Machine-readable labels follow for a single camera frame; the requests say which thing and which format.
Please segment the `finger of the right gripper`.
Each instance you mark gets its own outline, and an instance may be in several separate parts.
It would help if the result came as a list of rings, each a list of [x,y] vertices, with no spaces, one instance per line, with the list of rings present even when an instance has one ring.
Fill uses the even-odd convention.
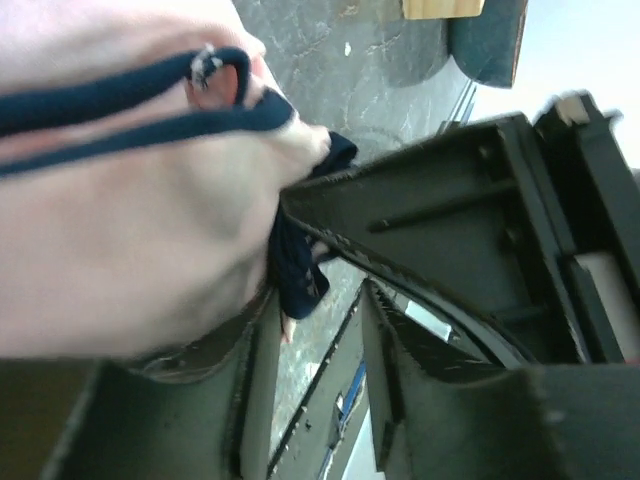
[[[287,217],[418,300],[563,316],[558,244],[521,115],[450,131],[282,194]]]

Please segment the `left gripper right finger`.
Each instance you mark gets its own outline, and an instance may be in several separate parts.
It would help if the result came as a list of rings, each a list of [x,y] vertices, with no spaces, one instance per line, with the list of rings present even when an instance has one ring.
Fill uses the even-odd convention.
[[[635,479],[639,370],[483,362],[373,281],[360,312],[377,467],[390,479]]]

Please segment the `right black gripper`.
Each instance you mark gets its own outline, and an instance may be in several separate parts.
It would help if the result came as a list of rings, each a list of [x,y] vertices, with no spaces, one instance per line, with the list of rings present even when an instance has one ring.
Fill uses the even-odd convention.
[[[519,179],[550,285],[545,364],[639,360],[639,188],[592,96],[555,98],[519,129]]]

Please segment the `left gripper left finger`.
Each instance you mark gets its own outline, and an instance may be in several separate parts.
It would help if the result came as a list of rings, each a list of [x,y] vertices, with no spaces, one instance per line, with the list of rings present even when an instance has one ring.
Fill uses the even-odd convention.
[[[265,291],[212,369],[151,379],[100,365],[41,478],[267,478],[279,343],[278,296]]]

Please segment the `pink underwear navy trim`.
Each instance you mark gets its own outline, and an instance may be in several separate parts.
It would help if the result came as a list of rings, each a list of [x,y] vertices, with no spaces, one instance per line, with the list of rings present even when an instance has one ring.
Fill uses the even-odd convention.
[[[229,1],[1,5],[1,354],[137,357],[241,314],[269,267],[284,327],[327,247],[280,192],[356,146],[283,96]]]

